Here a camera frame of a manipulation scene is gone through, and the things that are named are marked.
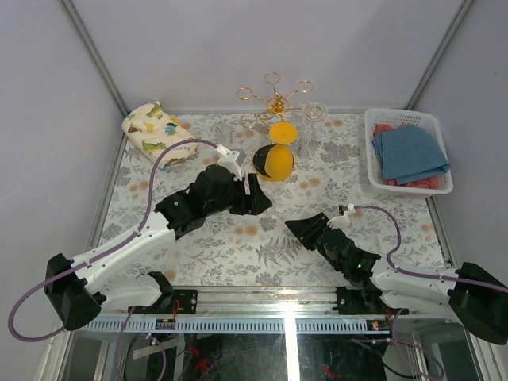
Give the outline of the yellow plastic goblet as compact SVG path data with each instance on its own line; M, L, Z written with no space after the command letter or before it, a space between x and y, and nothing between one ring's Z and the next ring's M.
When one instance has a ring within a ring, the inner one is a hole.
M274 146L266 156L264 169L274 181L281 181L293 171L294 156L290 145L296 141L298 131L291 123L282 121L270 128L269 137Z

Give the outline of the slim clear champagne flute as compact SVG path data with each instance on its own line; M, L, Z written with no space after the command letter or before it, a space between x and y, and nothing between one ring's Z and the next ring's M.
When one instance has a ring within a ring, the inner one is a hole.
M327 114L326 105L320 102L306 103L298 110L297 154L300 159L308 160L314 156L318 146L315 125L325 119Z

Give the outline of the gold wine glass rack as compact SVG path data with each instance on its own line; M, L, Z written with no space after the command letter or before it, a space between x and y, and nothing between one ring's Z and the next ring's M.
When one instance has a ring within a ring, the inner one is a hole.
M257 114L249 113L242 115L240 119L240 124L243 128L251 130L254 130L256 127L259 126L261 128L260 133L264 135L264 137L269 141L269 144L263 146L262 148L259 148L255 152L252 158L252 166L254 167L255 173L261 179L273 183L282 182L283 180L274 181L272 178L267 176L267 173L264 169L266 156L269 150L274 146L269 137L269 130L276 123L282 121L290 123L287 114L292 111L298 110L298 107L291 105L291 100L296 94L309 94L314 91L314 84L308 79L302 79L296 84L296 87L291 92L291 94L285 96L281 94L281 92L277 88L277 85L280 82L280 80L281 75L275 71L269 71L264 75L263 81L266 84L270 85L272 88L272 95L269 99L264 99L260 97L259 95L255 94L253 89L249 87L241 87L236 92L237 99L241 101L249 101L252 99L256 99L262 102L262 104L264 105L264 110Z

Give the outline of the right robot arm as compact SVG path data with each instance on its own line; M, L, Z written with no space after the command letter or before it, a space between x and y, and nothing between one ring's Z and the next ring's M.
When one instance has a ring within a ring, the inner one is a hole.
M357 247L343 232L341 218L328 219L325 214L285 225L307 250L319 252L334 271L360 289L367 311L409 310L440 316L484 341L506 344L507 288L479 265L403 267L389 256Z

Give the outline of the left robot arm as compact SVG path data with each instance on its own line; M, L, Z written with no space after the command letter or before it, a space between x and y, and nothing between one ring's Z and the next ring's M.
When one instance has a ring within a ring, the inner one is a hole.
M210 165L186 189L158 202L142 227L134 226L71 259L61 253L53 256L47 263L44 292L68 331L82 328L101 313L130 307L165 313L173 306L174 289L161 272L118 282L114 276L144 254L200 229L209 216L221 212L257 216L271 206L255 174L235 179L225 167Z

